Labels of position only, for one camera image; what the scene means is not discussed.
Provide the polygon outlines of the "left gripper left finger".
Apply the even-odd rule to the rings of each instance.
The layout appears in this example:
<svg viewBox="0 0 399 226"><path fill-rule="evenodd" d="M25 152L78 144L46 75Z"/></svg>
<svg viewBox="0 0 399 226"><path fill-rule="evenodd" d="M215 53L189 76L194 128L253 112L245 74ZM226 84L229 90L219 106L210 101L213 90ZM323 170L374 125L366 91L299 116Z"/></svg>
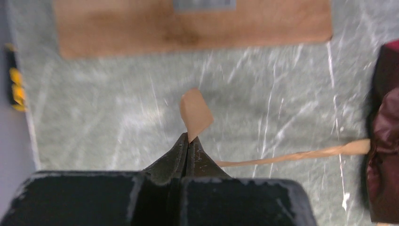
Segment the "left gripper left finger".
<svg viewBox="0 0 399 226"><path fill-rule="evenodd" d="M31 174L17 189L3 226L171 226L171 189L188 150L183 133L141 171L49 171Z"/></svg>

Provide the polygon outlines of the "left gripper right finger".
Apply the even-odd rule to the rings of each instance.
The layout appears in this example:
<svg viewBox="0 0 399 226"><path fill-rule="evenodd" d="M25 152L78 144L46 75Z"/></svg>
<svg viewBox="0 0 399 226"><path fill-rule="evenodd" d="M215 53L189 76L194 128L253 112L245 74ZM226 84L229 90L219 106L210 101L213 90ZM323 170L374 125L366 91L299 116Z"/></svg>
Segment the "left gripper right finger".
<svg viewBox="0 0 399 226"><path fill-rule="evenodd" d="M181 180L183 226L315 226L307 193L293 180L204 177L215 162L198 138L187 153Z"/></svg>

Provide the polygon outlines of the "tan satin ribbon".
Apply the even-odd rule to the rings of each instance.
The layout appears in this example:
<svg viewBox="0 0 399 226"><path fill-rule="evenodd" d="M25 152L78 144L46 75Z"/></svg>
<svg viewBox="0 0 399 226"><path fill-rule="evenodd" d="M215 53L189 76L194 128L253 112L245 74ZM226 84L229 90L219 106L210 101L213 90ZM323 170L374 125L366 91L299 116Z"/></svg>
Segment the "tan satin ribbon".
<svg viewBox="0 0 399 226"><path fill-rule="evenodd" d="M207 106L201 92L193 88L184 93L180 101L180 115L188 132L188 141L193 143L201 132L207 129L214 121L213 115ZM217 161L220 167L237 167L247 165L262 165L282 161L296 161L302 159L324 158L336 155L365 155L369 152L370 140L352 141L345 145L329 147L316 151L287 154L269 159L230 162Z"/></svg>

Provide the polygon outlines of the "maroon paper bouquet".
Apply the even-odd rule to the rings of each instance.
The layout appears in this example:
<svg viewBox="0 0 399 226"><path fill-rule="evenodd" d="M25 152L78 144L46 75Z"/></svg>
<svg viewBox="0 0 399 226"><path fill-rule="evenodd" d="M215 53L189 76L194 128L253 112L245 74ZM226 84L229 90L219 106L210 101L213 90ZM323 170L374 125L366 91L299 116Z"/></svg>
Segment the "maroon paper bouquet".
<svg viewBox="0 0 399 226"><path fill-rule="evenodd" d="M381 46L372 79L366 186L373 222L399 222L399 42Z"/></svg>

